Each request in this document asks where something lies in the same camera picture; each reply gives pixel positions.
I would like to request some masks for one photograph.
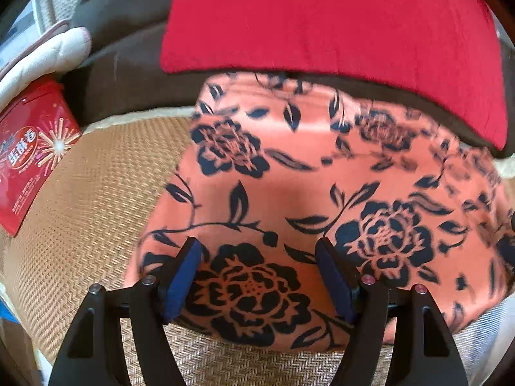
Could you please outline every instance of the red pillow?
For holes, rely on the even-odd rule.
[[[297,70],[428,97],[501,149],[501,54],[483,0],[173,0],[166,72]]]

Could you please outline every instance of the blue object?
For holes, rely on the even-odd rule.
[[[186,301],[186,296],[190,291],[195,273],[202,259],[202,244],[195,240],[190,250],[187,252],[177,273],[175,274],[170,287],[166,291],[164,304],[164,320],[171,322],[172,319],[181,314],[181,309]]]
[[[315,258],[336,313],[346,322],[353,324],[357,315],[352,308],[351,291],[345,279],[338,271],[336,263],[334,263],[333,258],[324,248],[315,249]]]
[[[7,306],[5,306],[4,302],[0,300],[0,318],[5,319],[6,321],[11,321],[16,324],[19,324],[18,320],[9,312]]]

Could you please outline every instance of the white towel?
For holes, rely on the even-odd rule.
[[[32,81],[52,72],[68,72],[78,67],[91,51],[86,28],[73,28],[43,42],[22,58],[0,81],[0,111]]]

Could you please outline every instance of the red gift box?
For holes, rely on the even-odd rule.
[[[11,236],[81,135],[61,90],[52,76],[38,78],[0,115],[0,223]]]

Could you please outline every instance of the woven mat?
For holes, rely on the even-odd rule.
[[[0,234],[7,294],[50,362],[89,285],[122,286],[135,241],[189,143],[188,127],[189,119],[153,118],[84,135],[45,182],[16,238]],[[469,378],[507,313],[503,302],[455,336]],[[122,332],[132,384],[143,385],[128,321]],[[267,352],[177,326],[166,335],[188,384],[329,384],[342,358]],[[374,386],[384,384],[390,359],[391,347],[383,347]]]
[[[0,228],[0,283],[4,284],[5,275],[4,275],[4,254],[7,249],[7,246],[11,242],[11,237],[4,231],[3,228]]]

